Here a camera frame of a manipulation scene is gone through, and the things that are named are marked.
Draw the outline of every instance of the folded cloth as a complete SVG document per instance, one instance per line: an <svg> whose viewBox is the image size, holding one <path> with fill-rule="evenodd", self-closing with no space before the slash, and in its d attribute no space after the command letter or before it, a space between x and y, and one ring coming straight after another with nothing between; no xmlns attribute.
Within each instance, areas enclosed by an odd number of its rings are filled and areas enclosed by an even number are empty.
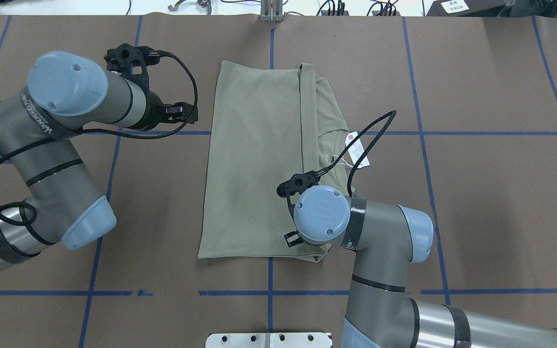
<svg viewBox="0 0 557 348"><path fill-rule="evenodd" d="M295 226L276 187L345 147L347 124L310 64L259 70L223 61L216 86L199 258L283 256L318 262L330 245L287 247ZM321 185L347 192L345 167ZM295 203L297 196L292 197Z"/></svg>

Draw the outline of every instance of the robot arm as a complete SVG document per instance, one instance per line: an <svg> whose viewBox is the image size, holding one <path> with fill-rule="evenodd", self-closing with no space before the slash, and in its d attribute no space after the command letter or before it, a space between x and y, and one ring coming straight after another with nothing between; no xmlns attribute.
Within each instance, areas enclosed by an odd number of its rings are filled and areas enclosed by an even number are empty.
<svg viewBox="0 0 557 348"><path fill-rule="evenodd" d="M104 57L107 71L71 53L47 53L29 72L28 85L0 102L0 159L44 142L6 161L29 188L24 203L33 209L0 207L0 271L60 241L78 249L115 227L109 202L68 138L91 132L80 129L92 121L132 130L194 123L194 106L164 104L149 90L147 65L167 55L122 44ZM133 75L133 66L142 73Z"/></svg>
<svg viewBox="0 0 557 348"><path fill-rule="evenodd" d="M537 328L405 297L409 263L433 244L427 214L345 197L313 185L293 209L289 245L331 243L356 252L343 348L557 348L557 330Z"/></svg>

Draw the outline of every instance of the clothing label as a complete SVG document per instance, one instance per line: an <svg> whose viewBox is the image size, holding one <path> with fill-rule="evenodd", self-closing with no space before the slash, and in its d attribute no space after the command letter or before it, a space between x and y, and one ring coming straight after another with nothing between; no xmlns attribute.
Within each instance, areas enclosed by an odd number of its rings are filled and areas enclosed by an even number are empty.
<svg viewBox="0 0 557 348"><path fill-rule="evenodd" d="M445 1L442 2L442 7L444 7L444 11L446 11L446 13L459 13L470 9L464 0Z"/></svg>
<svg viewBox="0 0 557 348"><path fill-rule="evenodd" d="M347 138L345 138L345 145L349 145L349 143L352 142L352 140L354 140L354 138L358 136L358 132L350 132L347 134ZM352 145L352 147L349 148L349 150L347 150L347 152L350 153L350 157L352 159L352 164L356 164L356 161L358 161L358 159L360 158L360 156L363 154L364 152L364 148L362 147L362 143L360 142L360 139L356 140L356 143L354 143L354 145ZM362 160L362 162L360 163L360 165L358 166L358 169L363 168L363 167L367 167L368 165L371 165L371 163L369 163L369 158L367 158L367 156L365 156L365 158Z"/></svg>

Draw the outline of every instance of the green fabric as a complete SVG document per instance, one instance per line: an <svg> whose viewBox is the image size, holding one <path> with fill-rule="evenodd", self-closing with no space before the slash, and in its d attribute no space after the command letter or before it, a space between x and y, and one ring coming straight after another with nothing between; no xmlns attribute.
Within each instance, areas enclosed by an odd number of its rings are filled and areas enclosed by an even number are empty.
<svg viewBox="0 0 557 348"><path fill-rule="evenodd" d="M259 70L223 61L216 86L199 258L285 256L318 262L330 245L287 247L295 226L279 183L328 165L347 124L310 64ZM320 184L345 193L345 167Z"/></svg>

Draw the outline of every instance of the white tag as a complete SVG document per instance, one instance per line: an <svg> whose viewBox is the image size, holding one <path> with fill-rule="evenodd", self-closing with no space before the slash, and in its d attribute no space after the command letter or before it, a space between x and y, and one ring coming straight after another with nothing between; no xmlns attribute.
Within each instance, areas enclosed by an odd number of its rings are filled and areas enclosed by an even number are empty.
<svg viewBox="0 0 557 348"><path fill-rule="evenodd" d="M349 143L351 143L352 140L354 140L354 138L356 136L358 136L358 132L348 133L347 138L345 138L345 146L349 145ZM360 139L356 140L356 143L354 143L354 145L352 145L352 147L350 147L349 150L347 150L347 152L350 153L350 157L352 159L352 164L356 164L356 161L358 161L358 159L360 158L360 156L362 156L362 153L364 151L365 150L362 147L362 143L360 142ZM365 158L362 160L362 162L358 166L358 169L363 168L363 167L367 167L369 165L371 165L371 163L369 163L369 158L367 158L367 156L365 156Z"/></svg>
<svg viewBox="0 0 557 348"><path fill-rule="evenodd" d="M446 11L446 13L459 13L470 9L464 0L450 0L442 2L442 7L444 7L444 11Z"/></svg>

